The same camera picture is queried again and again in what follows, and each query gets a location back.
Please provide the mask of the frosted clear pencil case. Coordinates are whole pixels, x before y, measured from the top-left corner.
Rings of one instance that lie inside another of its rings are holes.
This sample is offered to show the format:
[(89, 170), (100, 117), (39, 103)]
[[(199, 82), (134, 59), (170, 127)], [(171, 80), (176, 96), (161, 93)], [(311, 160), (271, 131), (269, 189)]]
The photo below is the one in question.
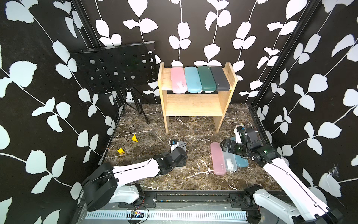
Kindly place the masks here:
[(238, 167), (237, 167), (235, 155), (228, 152), (223, 152), (223, 155), (225, 160), (226, 171), (227, 172), (237, 171)]

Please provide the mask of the pink pencil case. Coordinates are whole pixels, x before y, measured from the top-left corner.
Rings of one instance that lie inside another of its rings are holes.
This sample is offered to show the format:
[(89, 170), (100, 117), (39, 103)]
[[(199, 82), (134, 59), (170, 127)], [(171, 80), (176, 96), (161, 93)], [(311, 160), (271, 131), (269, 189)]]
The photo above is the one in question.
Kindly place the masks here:
[(187, 92), (187, 84), (184, 69), (182, 67), (174, 67), (170, 69), (172, 92), (175, 94), (183, 94)]
[(213, 170), (216, 175), (225, 175), (225, 159), (223, 155), (222, 148), (218, 142), (212, 142), (210, 144), (211, 148), (211, 158), (213, 162)]

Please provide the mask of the teal pencil case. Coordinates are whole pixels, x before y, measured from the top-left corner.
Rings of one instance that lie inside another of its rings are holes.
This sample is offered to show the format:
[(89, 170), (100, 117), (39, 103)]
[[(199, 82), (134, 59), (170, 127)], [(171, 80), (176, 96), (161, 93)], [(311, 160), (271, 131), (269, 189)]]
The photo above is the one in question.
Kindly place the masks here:
[(237, 164), (237, 167), (239, 168), (245, 168), (249, 165), (249, 162), (247, 159), (244, 159), (242, 158), (241, 156), (239, 155), (234, 155), (235, 157), (235, 161), (236, 161), (236, 164)]

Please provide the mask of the dark green pencil case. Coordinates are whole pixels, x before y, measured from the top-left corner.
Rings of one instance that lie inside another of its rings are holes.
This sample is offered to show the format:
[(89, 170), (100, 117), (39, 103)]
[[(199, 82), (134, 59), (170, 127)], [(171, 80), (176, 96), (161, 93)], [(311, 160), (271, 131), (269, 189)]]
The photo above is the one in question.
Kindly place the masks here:
[(201, 66), (197, 68), (199, 73), (199, 78), (203, 91), (215, 91), (216, 82), (213, 78), (211, 69), (207, 66)]

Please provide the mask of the light blue pencil case top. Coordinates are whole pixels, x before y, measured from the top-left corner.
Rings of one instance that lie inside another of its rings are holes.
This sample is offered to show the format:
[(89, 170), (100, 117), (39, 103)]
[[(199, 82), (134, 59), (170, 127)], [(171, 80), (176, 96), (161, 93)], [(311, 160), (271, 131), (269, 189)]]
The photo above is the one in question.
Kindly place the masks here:
[(196, 67), (185, 67), (185, 78), (187, 91), (189, 93), (199, 93), (202, 91), (199, 73)]

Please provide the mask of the pink pencil case top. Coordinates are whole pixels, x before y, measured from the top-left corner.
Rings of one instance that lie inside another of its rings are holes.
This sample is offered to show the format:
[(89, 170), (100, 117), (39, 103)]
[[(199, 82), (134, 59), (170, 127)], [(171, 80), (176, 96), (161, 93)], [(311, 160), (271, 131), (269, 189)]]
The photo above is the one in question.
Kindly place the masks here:
[(187, 84), (184, 69), (182, 67), (174, 67), (170, 69), (172, 92), (175, 94), (183, 94), (187, 92)]

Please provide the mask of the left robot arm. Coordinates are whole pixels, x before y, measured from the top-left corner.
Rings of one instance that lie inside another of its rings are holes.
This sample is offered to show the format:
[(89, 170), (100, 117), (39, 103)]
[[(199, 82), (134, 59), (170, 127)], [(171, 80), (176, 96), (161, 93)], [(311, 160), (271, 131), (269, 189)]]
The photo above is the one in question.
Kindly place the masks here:
[(132, 165), (101, 164), (82, 183), (87, 211), (97, 211), (109, 203), (139, 203), (145, 195), (138, 184), (131, 183), (166, 175), (186, 159), (186, 151), (177, 147), (169, 153)]

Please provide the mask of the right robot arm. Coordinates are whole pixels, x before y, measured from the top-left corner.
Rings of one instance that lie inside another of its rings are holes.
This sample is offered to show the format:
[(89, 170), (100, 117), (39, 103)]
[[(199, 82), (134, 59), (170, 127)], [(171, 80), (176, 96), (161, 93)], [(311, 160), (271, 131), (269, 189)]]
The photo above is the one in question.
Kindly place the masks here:
[(252, 148), (249, 141), (244, 144), (224, 139), (221, 150), (251, 159), (262, 167), (290, 198), (293, 205), (269, 194), (259, 185), (246, 188), (244, 202), (248, 207), (263, 207), (286, 224), (342, 224), (343, 214), (315, 196), (291, 171), (285, 160), (271, 145)]

